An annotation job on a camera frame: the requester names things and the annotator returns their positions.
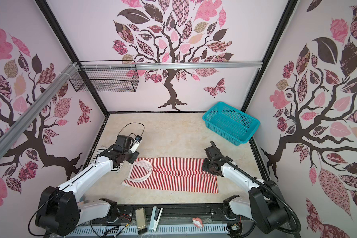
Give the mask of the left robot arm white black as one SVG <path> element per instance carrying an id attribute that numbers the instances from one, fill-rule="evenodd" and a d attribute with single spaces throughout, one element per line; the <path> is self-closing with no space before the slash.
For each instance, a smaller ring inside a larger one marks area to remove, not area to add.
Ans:
<path id="1" fill-rule="evenodd" d="M 139 156 L 141 136 L 118 135 L 115 144 L 103 149 L 93 163 L 58 187 L 49 186 L 40 197 L 39 208 L 33 215 L 35 225 L 46 231 L 66 236 L 83 223 L 104 218 L 114 222 L 119 216 L 117 202 L 101 198 L 80 204 L 80 199 L 101 177 L 119 170 L 125 161 L 132 164 Z"/>

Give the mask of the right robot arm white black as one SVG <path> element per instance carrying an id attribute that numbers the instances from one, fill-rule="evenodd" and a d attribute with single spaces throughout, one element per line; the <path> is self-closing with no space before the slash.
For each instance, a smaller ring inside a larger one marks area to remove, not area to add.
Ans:
<path id="1" fill-rule="evenodd" d="M 301 231 L 296 213 L 284 200 L 275 182 L 251 176 L 230 157 L 224 156 L 213 141 L 210 144 L 205 149 L 207 158 L 202 164 L 203 171 L 229 179 L 249 195 L 248 202 L 238 195 L 226 199 L 227 210 L 254 221 L 264 234 L 278 230 L 293 235 Z"/>

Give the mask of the red white striped tank top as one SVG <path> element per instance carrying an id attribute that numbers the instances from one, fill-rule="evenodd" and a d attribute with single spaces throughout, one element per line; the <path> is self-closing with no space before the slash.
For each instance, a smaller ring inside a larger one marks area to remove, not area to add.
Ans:
<path id="1" fill-rule="evenodd" d="M 218 193 L 217 177 L 203 171 L 201 158 L 138 158 L 123 186 L 134 188 Z"/>

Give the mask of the black white striped tank top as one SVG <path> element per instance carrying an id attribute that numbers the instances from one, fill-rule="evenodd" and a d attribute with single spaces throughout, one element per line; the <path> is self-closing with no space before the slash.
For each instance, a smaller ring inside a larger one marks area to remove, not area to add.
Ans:
<path id="1" fill-rule="evenodd" d="M 106 147 L 100 147 L 95 153 L 94 168 L 99 169 L 101 173 L 118 173 L 123 163 L 119 162 L 121 153 Z"/>

